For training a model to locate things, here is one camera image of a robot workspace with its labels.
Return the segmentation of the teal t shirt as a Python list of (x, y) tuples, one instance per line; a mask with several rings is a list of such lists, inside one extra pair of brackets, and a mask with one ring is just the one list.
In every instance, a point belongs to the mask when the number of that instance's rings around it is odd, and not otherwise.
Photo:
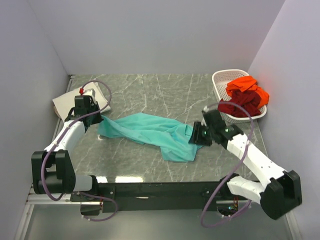
[(176, 119), (135, 113), (116, 120), (104, 116), (97, 133), (107, 138), (126, 138), (138, 144), (160, 148), (171, 162), (192, 162), (201, 145), (191, 144), (193, 127)]

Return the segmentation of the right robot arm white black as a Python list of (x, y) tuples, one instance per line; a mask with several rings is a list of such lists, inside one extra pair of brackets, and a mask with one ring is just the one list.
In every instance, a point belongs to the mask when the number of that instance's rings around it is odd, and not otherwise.
[(230, 200), (244, 197), (260, 204), (268, 217), (277, 220), (302, 204), (301, 178), (294, 170), (286, 171), (260, 151), (235, 124), (226, 125), (218, 110), (202, 110), (202, 121), (196, 121), (189, 142), (201, 146), (221, 145), (236, 156), (258, 181), (243, 178), (232, 170), (215, 188), (204, 206), (206, 211), (214, 197)]

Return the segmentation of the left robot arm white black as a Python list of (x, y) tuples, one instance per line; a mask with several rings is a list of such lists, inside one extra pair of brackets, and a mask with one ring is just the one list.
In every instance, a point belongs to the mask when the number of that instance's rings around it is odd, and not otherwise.
[(74, 97), (74, 107), (70, 109), (60, 133), (44, 150), (35, 151), (31, 156), (33, 190), (36, 194), (82, 191), (88, 201), (99, 197), (100, 188), (93, 184), (93, 177), (75, 174), (70, 152), (91, 125), (102, 121), (99, 104), (91, 94)]

